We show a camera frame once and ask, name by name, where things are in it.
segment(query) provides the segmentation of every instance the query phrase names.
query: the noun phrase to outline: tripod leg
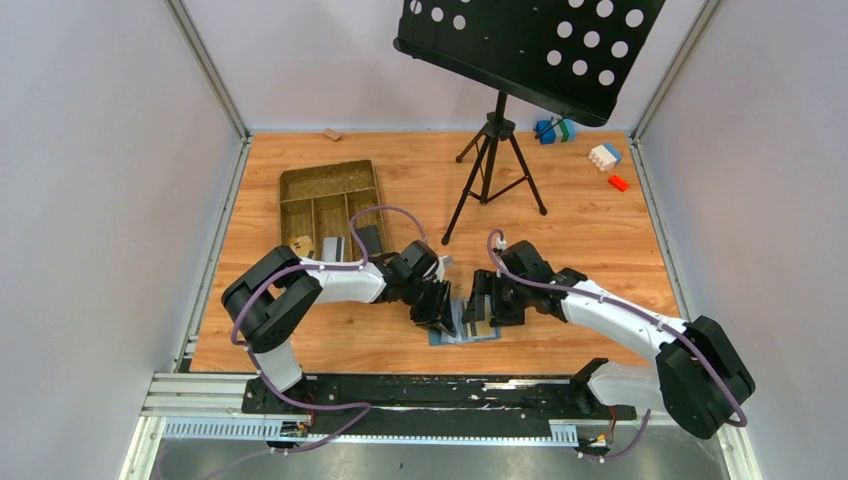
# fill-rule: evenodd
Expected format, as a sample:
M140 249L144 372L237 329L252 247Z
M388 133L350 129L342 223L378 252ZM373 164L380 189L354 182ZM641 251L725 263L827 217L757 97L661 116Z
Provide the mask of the tripod leg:
M471 147L477 144L477 141L480 140L480 137L483 136L483 130L486 129L486 125L483 125L483 128L477 132L477 135L474 135L474 138L471 140L471 143L466 145L465 150L462 151L459 155L456 156L456 163L462 163L462 159L465 158L465 154L471 151Z
M527 177L527 182L530 184L530 190L533 192L533 196L536 197L536 203L539 204L539 213L547 215L548 209L542 203L542 196L539 195L539 190L536 189L536 182L533 181L533 175L530 174L530 169L527 168L524 155L521 154L521 149L518 148L518 141L515 139L515 135L509 136L509 143L512 144L512 149L515 150L515 156L518 157L518 163L521 164L521 169L524 170L524 176Z
M483 140L483 146L480 148L480 153L477 154L477 160L474 162L474 166L471 167L471 175L468 176L468 182L465 183L465 188L462 190L462 195L459 197L459 203L456 204L456 210L453 212L453 217L451 218L451 223L448 225L448 230L445 232L445 236L442 237L442 245L447 245L450 242L451 233L453 233L453 228L456 226L456 221L459 220L459 213L462 212L462 207L465 206L465 199L468 198L468 192L471 191L471 186L474 185L474 178L477 177L477 171L480 170L480 165L483 164L483 156L486 155L486 150L489 148L489 142L491 142L491 137L486 137Z
M491 139L489 155L486 157L486 169L483 170L483 191L480 192L480 203L483 205L489 203L489 186L492 185L492 171L495 169L495 156L498 154L498 143L500 143L497 136Z

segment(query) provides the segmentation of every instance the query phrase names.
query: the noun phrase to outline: cable tie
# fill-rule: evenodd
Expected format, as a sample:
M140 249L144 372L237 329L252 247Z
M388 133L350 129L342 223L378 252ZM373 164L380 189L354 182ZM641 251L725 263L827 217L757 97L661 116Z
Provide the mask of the cable tie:
M666 316L657 317L657 331L658 332L662 332L663 327L665 327L666 324L668 324L668 317L666 317Z

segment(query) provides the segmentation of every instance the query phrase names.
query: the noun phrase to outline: metal track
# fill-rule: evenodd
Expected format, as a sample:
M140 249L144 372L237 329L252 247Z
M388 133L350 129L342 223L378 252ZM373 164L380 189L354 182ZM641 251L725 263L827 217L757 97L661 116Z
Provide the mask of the metal track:
M244 418L305 422L307 414L249 415L241 412L248 380L256 375L157 373L141 407L142 417Z
M633 157L633 166L636 168L636 174L639 176L639 183L642 186L642 195L645 197L645 205L648 207L648 215L651 217L651 223L654 225L654 233L657 237L657 244L660 248L660 254L665 263L666 274L668 275L671 291L674 294L674 299L677 302L677 310L680 317L686 320L692 318L689 312L689 305L686 303L684 295L683 280L677 273L676 256L672 250L671 244L666 236L666 227L662 215L662 211L657 202L654 190L651 187L651 176L642 159L642 143L638 140L630 141L630 155Z
M287 429L289 422L269 418L169 418L162 438L206 440L291 440L316 442L326 435L298 437ZM341 435L336 442L412 445L483 445L483 446L577 446L577 427L551 423L549 437L453 437L421 435Z
M156 462L156 452L165 430L164 418L139 418L124 465L118 476L121 480L147 480Z

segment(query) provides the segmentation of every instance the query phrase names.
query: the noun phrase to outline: tripod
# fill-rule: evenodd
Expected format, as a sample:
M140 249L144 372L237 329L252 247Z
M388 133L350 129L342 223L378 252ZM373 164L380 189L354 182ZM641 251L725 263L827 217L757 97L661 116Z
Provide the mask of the tripod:
M462 207L465 206L465 200L469 196L479 200L480 204L486 205L511 190L519 183L527 180L527 183L530 184L530 190L533 192L533 196L536 197L536 203L539 205L539 213L542 215L548 214L548 209L542 204L542 197L539 196L539 190L536 189L536 182L533 181L530 169L527 168L527 162L524 161L524 155L521 154L521 149L518 148L518 141L515 140L515 122L511 122L503 118L504 110L506 110L506 98L506 93L498 92L498 103L495 106L495 111L489 112L486 115L486 119L488 120L486 124L483 125L483 128L481 128L479 132L477 132L477 135L475 135L468 146L465 147L465 150L456 157L456 163L461 163L465 155L471 151L471 147L476 145L477 141L480 140L480 137L486 137L483 140L483 146L480 147L480 151L477 153L477 161L474 162L474 166L471 168L471 175L468 176L468 182L462 190L462 196L459 197L459 203L456 205L456 211L453 212L453 218L451 218L448 230L445 232L445 236L442 237L442 245L447 245L448 242L450 242L451 233L453 232L454 227L456 227L456 221L459 220L459 214L462 212ZM492 184L492 171L495 166L495 156L498 153L498 143L504 140L509 140L509 143L512 144L512 149L515 150L515 156L518 157L518 163L521 164L521 170L524 171L524 176L510 183L503 190L489 196L489 187ZM477 177L477 171L480 170L483 165L483 157L486 157L486 168L483 169L483 191L478 195L471 191L471 186L474 184L474 179Z

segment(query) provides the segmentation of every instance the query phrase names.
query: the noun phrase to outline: white wall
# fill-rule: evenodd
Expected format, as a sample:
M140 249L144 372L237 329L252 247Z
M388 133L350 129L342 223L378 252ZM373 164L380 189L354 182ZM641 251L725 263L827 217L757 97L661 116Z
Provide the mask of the white wall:
M403 3L186 0L251 129L477 130L496 93L397 52ZM702 4L666 1L604 129L636 125ZM507 116L529 130L550 114L510 99Z
M845 478L848 4L726 0L645 139L692 311L757 382L767 479Z
M163 2L0 1L0 477L117 476L236 156Z

